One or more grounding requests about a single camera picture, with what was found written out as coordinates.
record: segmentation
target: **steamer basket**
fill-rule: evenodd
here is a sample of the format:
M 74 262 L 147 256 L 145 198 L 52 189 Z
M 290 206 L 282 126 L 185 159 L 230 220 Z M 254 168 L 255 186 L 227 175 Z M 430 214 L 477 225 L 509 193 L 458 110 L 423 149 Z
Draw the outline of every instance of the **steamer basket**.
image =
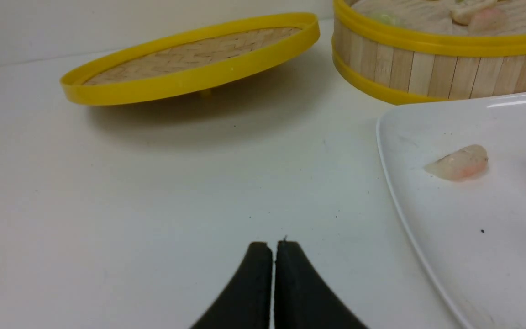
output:
M 526 91 L 526 34 L 455 36 L 392 27 L 334 0 L 332 58 L 363 92 L 392 104 Z

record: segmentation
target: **dumpling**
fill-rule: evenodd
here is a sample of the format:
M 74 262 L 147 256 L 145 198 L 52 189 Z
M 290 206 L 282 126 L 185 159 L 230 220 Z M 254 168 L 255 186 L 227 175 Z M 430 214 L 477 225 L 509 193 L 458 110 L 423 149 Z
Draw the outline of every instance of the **dumpling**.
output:
M 424 167 L 425 171 L 446 180 L 462 180 L 486 170 L 488 154 L 477 144 L 461 148 Z

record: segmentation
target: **white rectangular plate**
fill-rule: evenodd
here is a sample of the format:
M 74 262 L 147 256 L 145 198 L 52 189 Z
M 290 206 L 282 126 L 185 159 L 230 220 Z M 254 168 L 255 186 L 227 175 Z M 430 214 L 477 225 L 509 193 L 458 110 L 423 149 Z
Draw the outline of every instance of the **white rectangular plate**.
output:
M 526 329 L 526 94 L 398 106 L 377 124 L 401 221 L 432 282 L 467 329 Z M 470 144 L 475 180 L 423 166 Z

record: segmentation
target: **white tabletop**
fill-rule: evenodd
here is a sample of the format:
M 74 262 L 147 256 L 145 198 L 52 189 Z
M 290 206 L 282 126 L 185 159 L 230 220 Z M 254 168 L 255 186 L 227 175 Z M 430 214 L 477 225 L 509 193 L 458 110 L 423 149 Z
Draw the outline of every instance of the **white tabletop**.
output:
M 213 90 L 68 102 L 101 54 L 0 67 L 0 329 L 186 328 L 251 241 L 298 241 L 371 329 L 457 329 L 397 219 L 375 143 L 391 106 L 308 52 Z

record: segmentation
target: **translucent dumpling wrapper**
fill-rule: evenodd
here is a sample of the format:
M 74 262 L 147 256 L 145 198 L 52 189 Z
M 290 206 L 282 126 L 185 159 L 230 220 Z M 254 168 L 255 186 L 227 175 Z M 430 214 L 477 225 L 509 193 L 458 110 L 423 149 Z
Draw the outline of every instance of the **translucent dumpling wrapper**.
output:
M 488 154 L 480 145 L 470 145 L 424 167 L 441 179 L 459 181 L 478 175 L 488 166 Z
M 452 20 L 461 25 L 469 25 L 472 17 L 484 9 L 496 5 L 497 0 L 463 0 L 450 10 Z
M 507 25 L 507 13 L 502 9 L 486 8 L 474 14 L 468 25 L 468 34 L 477 35 L 497 31 Z
M 382 24 L 391 25 L 392 27 L 405 26 L 398 16 L 386 11 L 373 11 L 369 13 L 368 17 Z

